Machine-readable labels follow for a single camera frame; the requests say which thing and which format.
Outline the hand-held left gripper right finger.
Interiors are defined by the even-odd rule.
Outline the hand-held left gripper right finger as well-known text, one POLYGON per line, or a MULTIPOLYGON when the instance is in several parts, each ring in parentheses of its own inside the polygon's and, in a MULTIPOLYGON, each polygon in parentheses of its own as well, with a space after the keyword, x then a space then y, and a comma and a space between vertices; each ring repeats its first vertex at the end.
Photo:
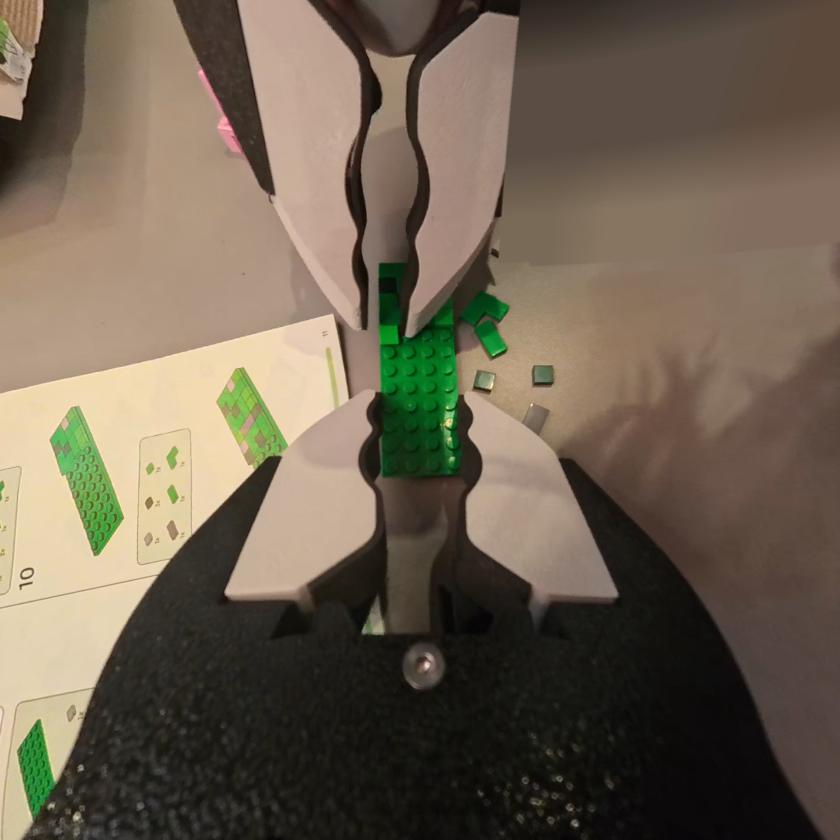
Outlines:
POLYGON ((560 459, 477 394, 459 413, 457 587, 480 605, 611 603, 618 597, 560 459))

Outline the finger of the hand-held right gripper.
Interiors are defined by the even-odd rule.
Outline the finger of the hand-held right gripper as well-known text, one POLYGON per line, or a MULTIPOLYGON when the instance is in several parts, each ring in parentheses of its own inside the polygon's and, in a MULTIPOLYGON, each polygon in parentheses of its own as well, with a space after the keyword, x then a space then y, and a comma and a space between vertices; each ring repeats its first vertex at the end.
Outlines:
POLYGON ((457 288, 501 211, 521 4, 477 5, 420 48, 408 73, 417 188, 406 220, 407 338, 457 288))
POLYGON ((240 21, 273 184, 271 202, 323 294, 366 329, 361 158, 379 82, 329 2, 246 1, 240 21))

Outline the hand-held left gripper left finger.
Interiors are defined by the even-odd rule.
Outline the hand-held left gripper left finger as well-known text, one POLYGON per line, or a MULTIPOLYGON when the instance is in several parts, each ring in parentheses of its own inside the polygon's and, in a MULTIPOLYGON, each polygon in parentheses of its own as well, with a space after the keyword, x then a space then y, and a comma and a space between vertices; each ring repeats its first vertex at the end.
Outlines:
POLYGON ((381 397, 356 395, 288 447, 228 580, 228 599, 373 603, 385 582, 381 397))

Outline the small green tile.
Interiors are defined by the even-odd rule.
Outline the small green tile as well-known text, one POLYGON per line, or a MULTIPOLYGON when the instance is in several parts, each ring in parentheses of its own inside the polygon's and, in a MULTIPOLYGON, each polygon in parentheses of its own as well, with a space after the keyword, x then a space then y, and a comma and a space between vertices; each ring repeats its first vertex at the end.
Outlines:
POLYGON ((482 319, 491 319, 495 322, 503 320, 509 310, 509 304, 481 290, 466 305, 459 318, 468 325, 476 327, 482 319))

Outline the green studded brick plate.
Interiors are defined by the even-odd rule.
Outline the green studded brick plate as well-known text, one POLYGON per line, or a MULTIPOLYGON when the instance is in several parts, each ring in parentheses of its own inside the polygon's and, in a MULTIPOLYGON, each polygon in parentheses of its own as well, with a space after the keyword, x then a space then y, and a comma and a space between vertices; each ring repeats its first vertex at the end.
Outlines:
POLYGON ((402 332, 406 265, 379 265, 381 473, 383 477, 459 472, 458 377, 453 304, 447 300, 414 337, 402 332))

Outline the small pink brick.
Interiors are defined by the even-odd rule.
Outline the small pink brick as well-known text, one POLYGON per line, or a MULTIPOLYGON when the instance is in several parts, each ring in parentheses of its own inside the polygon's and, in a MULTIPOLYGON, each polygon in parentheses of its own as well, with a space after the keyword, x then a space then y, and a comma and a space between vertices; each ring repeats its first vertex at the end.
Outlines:
POLYGON ((209 95, 210 99, 212 99, 213 104, 215 105, 216 110, 218 112, 219 121, 217 123, 217 131, 218 131, 220 137, 223 139, 227 148, 233 154, 243 156, 244 152, 243 152, 242 146, 239 143, 239 141, 236 137, 236 134, 233 130, 233 127, 232 127, 230 121, 228 120, 227 115, 225 114, 225 112, 222 108, 222 105, 221 105, 220 101, 218 100, 218 98, 217 98, 217 96, 216 96, 216 94, 215 94, 215 92, 214 92, 214 90, 213 90, 213 88, 212 88, 212 86, 211 86, 203 68, 199 68, 199 70, 197 72, 197 75, 198 75, 200 81, 202 82, 203 87, 206 90, 207 94, 209 95))

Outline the green brick set box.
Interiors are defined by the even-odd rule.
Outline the green brick set box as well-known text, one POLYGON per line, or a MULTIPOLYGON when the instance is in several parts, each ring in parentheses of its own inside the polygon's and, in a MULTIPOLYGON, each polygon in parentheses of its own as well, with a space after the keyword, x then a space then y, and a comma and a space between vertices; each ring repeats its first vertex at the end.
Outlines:
POLYGON ((1 1, 1 116, 21 121, 44 16, 43 1, 1 1))

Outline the building instruction booklet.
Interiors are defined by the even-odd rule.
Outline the building instruction booklet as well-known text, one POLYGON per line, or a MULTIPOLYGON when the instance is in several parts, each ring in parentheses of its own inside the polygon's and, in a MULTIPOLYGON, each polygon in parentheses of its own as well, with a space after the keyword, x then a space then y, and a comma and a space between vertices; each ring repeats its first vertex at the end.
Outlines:
POLYGON ((348 397, 333 316, 2 394, 2 838, 44 804, 157 575, 348 397))

